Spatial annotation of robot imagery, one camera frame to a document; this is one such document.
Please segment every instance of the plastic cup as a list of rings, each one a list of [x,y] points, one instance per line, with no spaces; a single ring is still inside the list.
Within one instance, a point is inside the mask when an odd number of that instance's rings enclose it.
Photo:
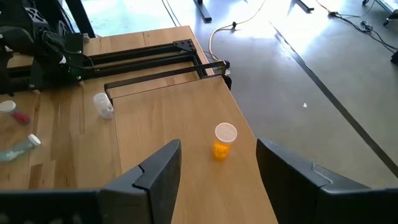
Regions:
[[[238,131],[232,124],[221,123],[217,125],[215,134],[216,139],[213,146],[213,155],[217,160],[224,160],[227,157],[236,136],[238,136]]]
[[[93,103],[103,118],[113,118],[113,106],[105,93],[97,93],[93,97]]]

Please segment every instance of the white cable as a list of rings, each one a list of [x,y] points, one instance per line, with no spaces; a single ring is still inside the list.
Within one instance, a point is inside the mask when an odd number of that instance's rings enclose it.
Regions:
[[[264,5],[265,2],[266,2],[266,0],[263,0],[263,2],[262,2],[262,4],[261,4],[260,8],[257,10],[256,13],[254,13],[254,15],[253,15],[252,17],[250,17],[249,19],[246,19],[245,21],[237,22],[236,25],[244,24],[244,23],[246,23],[246,22],[249,22],[251,19],[253,19],[253,18],[259,13],[259,11],[262,9],[262,7],[263,7],[263,5]],[[220,30],[222,30],[222,29],[225,29],[225,28],[228,28],[228,27],[231,27],[231,26],[233,26],[233,24],[227,25],[227,26],[223,26],[223,27],[220,27],[220,28],[218,28],[218,29],[215,29],[215,30],[211,33],[210,38],[209,38],[209,52],[210,52],[210,54],[211,54],[211,57],[213,57],[214,60],[220,60],[220,59],[219,59],[218,57],[216,57],[216,56],[213,54],[213,51],[211,50],[211,41],[213,40],[213,36],[214,36],[218,31],[220,31]]]

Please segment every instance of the cable on floor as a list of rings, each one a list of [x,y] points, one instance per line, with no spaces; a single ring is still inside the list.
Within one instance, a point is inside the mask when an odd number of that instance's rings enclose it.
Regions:
[[[164,3],[164,0],[162,0],[162,3],[163,3],[164,8],[166,9],[167,13],[169,14],[171,20],[173,21],[174,26],[177,27],[177,24],[175,23],[173,16],[171,15],[169,9],[168,9],[167,6],[166,6],[166,3]]]
[[[253,19],[253,18],[259,13],[259,11],[262,9],[262,7],[263,7],[263,5],[264,5],[265,2],[266,2],[266,0],[263,0],[263,2],[262,2],[262,4],[261,4],[260,8],[259,8],[259,9],[257,10],[257,12],[254,13],[254,15],[253,15],[252,17],[250,17],[249,19],[246,19],[245,21],[242,21],[242,22],[233,22],[233,23],[230,24],[230,25],[217,28],[217,29],[215,29],[215,30],[211,33],[210,38],[209,38],[209,53],[211,54],[211,56],[213,57],[214,60],[220,60],[218,57],[216,57],[216,56],[213,54],[213,51],[212,51],[212,49],[211,49],[211,41],[213,40],[214,35],[215,35],[218,31],[223,30],[223,29],[225,29],[225,28],[232,27],[232,28],[234,29],[234,28],[235,28],[237,25],[239,25],[239,24],[244,24],[244,23],[246,23],[246,22],[249,22],[251,19]]]
[[[349,15],[349,14],[340,14],[338,12],[334,12],[329,10],[326,6],[324,6],[322,3],[320,3],[318,0],[316,0],[316,2],[322,7],[324,8],[326,11],[328,11],[328,15],[331,17],[335,17],[337,19],[341,19],[343,20],[345,23],[347,23],[348,25],[353,26],[356,30],[360,31],[363,34],[367,34],[368,36],[370,36],[370,38],[372,38],[373,40],[379,42],[380,44],[383,45],[383,47],[385,47],[387,50],[389,50],[392,53],[395,53],[394,50],[398,50],[397,47],[394,47],[390,44],[387,44],[380,36],[379,33],[377,33],[372,26],[370,26],[368,24],[367,21],[361,21],[361,25],[364,27],[364,29],[361,29],[358,25],[354,24],[353,22],[351,22],[350,20],[348,20],[347,18],[344,18],[343,16],[348,16],[348,17],[363,17],[366,14],[368,14],[370,12],[370,10],[372,9],[374,3],[376,2],[376,0],[373,0],[373,3],[371,5],[371,7],[368,9],[368,11],[365,12],[365,14],[363,14],[362,16],[354,16],[354,15]]]
[[[170,5],[170,3],[169,3],[169,0],[166,0],[166,3],[167,3],[167,5],[169,6],[170,11],[172,11],[172,14],[173,14],[175,20],[176,20],[176,21],[178,22],[178,24],[181,26],[181,23],[180,23],[180,21],[178,21],[177,16],[175,15],[175,13],[174,13],[174,11],[173,11],[173,8],[171,7],[171,5]]]
[[[371,5],[371,7],[370,7],[363,15],[361,15],[361,16],[349,15],[349,14],[339,14],[339,15],[341,15],[341,16],[348,16],[348,17],[357,17],[357,18],[364,17],[364,16],[366,16],[366,15],[372,10],[372,8],[373,8],[375,2],[376,2],[376,0],[373,0],[373,3],[372,3],[372,5]]]
[[[359,26],[357,26],[356,24],[354,24],[353,22],[351,22],[350,20],[342,17],[341,15],[339,15],[337,12],[332,12],[330,13],[330,16],[341,19],[342,21],[344,21],[345,23],[353,26],[356,30],[360,31],[363,34],[367,34],[368,36],[370,36],[370,38],[372,38],[373,40],[379,42],[380,44],[383,45],[383,47],[385,47],[387,50],[389,50],[392,53],[395,53],[394,50],[398,50],[397,47],[394,47],[390,44],[387,44],[380,36],[379,33],[377,33],[376,31],[373,30],[373,27],[370,26],[368,24],[368,22],[366,21],[362,21],[361,25],[364,27],[363,29],[361,29]]]

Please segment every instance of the wooden table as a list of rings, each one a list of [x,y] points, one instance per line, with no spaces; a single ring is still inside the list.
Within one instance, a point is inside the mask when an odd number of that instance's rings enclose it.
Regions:
[[[202,62],[207,62],[189,27],[91,39],[85,54],[182,39],[193,39]],[[16,57],[9,66],[31,61]],[[85,81],[84,86],[39,95],[16,94],[13,100],[32,122],[23,127],[0,114],[3,150],[29,133],[36,134],[42,145],[0,164],[0,188],[100,188],[178,138],[182,140],[182,174],[173,223],[276,223],[257,168],[253,133],[221,77],[199,80],[196,73],[186,73],[116,88],[111,91],[112,120],[102,119],[92,103],[105,83],[188,66],[181,63],[98,78]],[[0,96],[0,101],[8,99]],[[232,123],[238,130],[223,162],[211,155],[214,128],[221,122]]]

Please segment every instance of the gray floor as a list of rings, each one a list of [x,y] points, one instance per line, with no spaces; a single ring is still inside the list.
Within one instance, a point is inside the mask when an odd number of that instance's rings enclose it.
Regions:
[[[319,1],[346,14],[360,15],[368,9],[361,1]],[[190,25],[206,49],[215,28],[247,19],[262,1],[205,1],[213,16],[211,24],[202,21],[192,0],[169,2],[180,23]],[[174,26],[160,0],[83,3],[99,35]],[[289,0],[267,0],[255,19],[235,32],[215,35],[214,53],[231,62],[233,95],[257,137],[370,187],[398,186],[398,179],[279,44],[269,21],[396,163],[398,67],[390,63],[391,53],[379,43],[329,19],[315,1],[313,6],[315,11],[306,14],[297,5],[291,7]],[[363,20],[386,42],[398,46],[398,21],[384,28],[386,16],[375,4]]]

